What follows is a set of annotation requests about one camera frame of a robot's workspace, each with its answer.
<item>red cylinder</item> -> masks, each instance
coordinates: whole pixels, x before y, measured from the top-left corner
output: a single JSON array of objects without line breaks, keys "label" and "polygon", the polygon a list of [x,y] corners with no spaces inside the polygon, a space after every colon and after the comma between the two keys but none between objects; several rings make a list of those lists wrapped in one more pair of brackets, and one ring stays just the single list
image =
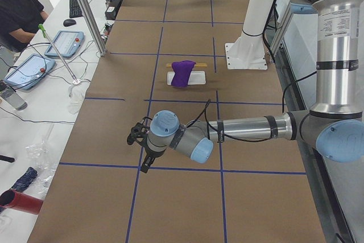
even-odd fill
[{"label": "red cylinder", "polygon": [[17,211],[37,215],[42,207],[43,200],[29,196],[25,193],[7,190],[0,196],[0,206]]}]

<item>black keyboard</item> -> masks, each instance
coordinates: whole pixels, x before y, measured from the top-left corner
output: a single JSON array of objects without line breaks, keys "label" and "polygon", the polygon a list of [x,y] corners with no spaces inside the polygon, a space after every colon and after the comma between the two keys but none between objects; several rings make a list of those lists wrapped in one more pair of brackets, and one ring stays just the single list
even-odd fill
[{"label": "black keyboard", "polygon": [[82,10],[77,0],[69,0],[69,17],[75,18],[81,16],[82,16]]}]

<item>black mouse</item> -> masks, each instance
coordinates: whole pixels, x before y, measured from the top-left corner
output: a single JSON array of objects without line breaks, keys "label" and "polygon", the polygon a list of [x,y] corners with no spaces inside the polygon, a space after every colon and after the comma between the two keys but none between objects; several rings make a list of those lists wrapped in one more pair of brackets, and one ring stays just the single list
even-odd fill
[{"label": "black mouse", "polygon": [[69,26],[72,26],[74,24],[76,24],[76,20],[71,19],[71,18],[66,19],[65,21],[63,21],[63,26],[65,26],[65,27],[69,27]]}]

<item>bottle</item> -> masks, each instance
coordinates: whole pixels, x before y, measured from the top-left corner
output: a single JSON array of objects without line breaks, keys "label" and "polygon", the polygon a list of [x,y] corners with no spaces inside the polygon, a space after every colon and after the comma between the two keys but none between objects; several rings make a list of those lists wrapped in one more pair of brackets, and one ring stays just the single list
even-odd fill
[{"label": "bottle", "polygon": [[16,110],[23,110],[28,104],[19,96],[13,88],[0,80],[0,97],[7,101]]}]

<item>green tip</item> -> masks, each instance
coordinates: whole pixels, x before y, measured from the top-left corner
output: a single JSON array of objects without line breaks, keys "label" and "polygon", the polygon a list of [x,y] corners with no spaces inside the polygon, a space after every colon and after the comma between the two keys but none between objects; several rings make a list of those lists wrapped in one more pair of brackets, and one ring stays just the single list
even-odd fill
[{"label": "green tip", "polygon": [[43,25],[42,24],[39,24],[38,25],[38,29],[40,29],[43,33],[43,37],[46,38],[46,34],[44,33],[46,30],[44,29]]}]

